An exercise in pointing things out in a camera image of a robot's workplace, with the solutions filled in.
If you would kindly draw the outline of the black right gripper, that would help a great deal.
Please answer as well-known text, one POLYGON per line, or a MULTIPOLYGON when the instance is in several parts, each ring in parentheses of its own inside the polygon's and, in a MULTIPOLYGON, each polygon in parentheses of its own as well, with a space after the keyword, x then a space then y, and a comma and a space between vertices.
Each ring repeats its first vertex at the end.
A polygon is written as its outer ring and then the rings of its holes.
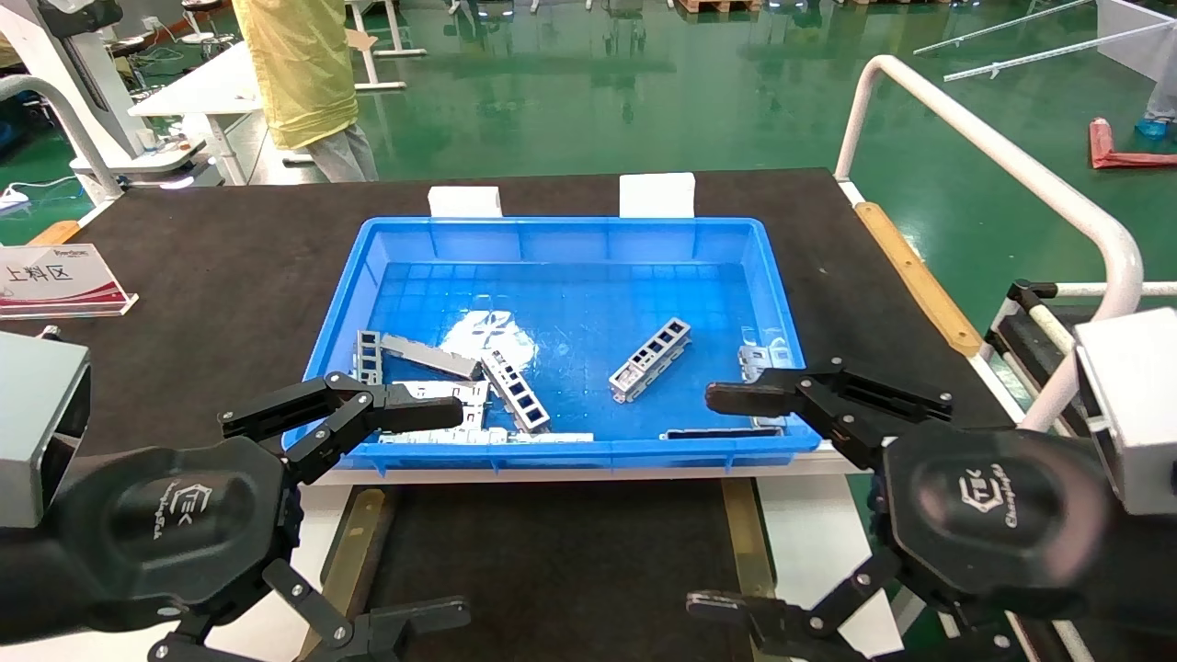
POLYGON ((845 461, 879 470, 886 496, 879 522, 892 552, 872 554, 810 611, 786 600, 701 590, 686 596, 692 617, 743 627, 762 654, 800 661, 1011 661, 1012 641, 992 629, 866 656, 840 625, 897 578, 940 609, 988 607, 1035 618, 1092 611, 1091 580, 1119 512, 1093 449, 1017 428, 955 428, 942 422, 953 418, 953 393, 846 363, 711 382, 705 402, 730 416, 798 416, 845 461), (870 412, 916 426, 886 445, 891 432, 870 412))

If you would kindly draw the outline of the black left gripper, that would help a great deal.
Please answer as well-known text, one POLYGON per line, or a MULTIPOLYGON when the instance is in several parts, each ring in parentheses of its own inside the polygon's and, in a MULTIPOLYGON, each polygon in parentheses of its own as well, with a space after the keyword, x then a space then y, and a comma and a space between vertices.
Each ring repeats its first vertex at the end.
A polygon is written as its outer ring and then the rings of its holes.
POLYGON ((205 640, 211 622, 239 618, 270 590, 318 635, 305 661, 400 661, 411 636, 470 623, 463 598, 344 617, 285 561, 299 525, 290 466, 255 441, 85 458, 51 503, 64 616, 73 629, 128 633, 195 615, 148 661, 248 661, 205 640))

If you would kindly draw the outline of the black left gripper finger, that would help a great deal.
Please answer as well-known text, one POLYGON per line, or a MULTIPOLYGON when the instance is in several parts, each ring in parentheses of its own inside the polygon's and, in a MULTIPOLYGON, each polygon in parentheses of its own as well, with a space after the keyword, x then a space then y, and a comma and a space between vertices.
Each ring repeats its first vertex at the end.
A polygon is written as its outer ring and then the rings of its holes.
POLYGON ((455 395, 417 398, 401 385, 370 385, 341 372, 261 395, 220 415, 224 439, 275 439, 313 425, 282 452, 290 474, 302 485, 312 485, 377 432, 446 430, 460 423, 463 402, 455 395))

